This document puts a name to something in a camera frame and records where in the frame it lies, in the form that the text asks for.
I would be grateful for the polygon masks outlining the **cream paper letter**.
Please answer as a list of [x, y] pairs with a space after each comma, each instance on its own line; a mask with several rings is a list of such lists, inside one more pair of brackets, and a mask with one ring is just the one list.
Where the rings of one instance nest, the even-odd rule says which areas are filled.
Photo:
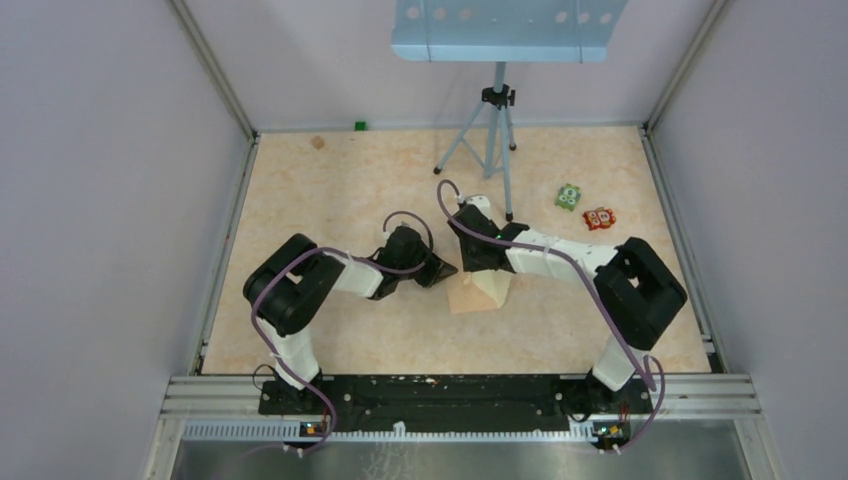
[[500, 309], [506, 302], [512, 274], [504, 270], [484, 270], [471, 274], [471, 282], [486, 297], [489, 310]]

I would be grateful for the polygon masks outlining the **peach envelope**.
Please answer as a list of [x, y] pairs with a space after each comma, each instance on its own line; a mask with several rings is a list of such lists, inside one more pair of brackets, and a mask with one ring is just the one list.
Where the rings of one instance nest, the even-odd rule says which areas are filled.
[[492, 311], [486, 297], [471, 282], [473, 272], [461, 272], [446, 281], [450, 312], [454, 315]]

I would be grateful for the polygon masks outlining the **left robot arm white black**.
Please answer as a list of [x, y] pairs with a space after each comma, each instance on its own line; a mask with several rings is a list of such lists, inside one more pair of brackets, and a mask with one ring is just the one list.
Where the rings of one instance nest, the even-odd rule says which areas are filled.
[[260, 413], [331, 411], [309, 328], [331, 293], [379, 301], [404, 281], [429, 289], [458, 271], [435, 253], [432, 237], [406, 225], [387, 233], [384, 245], [367, 257], [293, 235], [249, 275], [242, 290], [251, 324], [272, 358], [274, 378], [263, 385]]

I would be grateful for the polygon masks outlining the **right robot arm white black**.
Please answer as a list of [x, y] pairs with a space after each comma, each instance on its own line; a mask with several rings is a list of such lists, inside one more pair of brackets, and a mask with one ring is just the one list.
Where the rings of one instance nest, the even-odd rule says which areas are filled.
[[648, 355], [688, 295], [647, 241], [585, 244], [543, 234], [526, 224], [498, 227], [486, 209], [466, 202], [448, 220], [468, 272], [504, 271], [574, 281], [586, 287], [611, 334], [589, 371], [589, 404], [612, 412], [634, 375], [650, 379]]

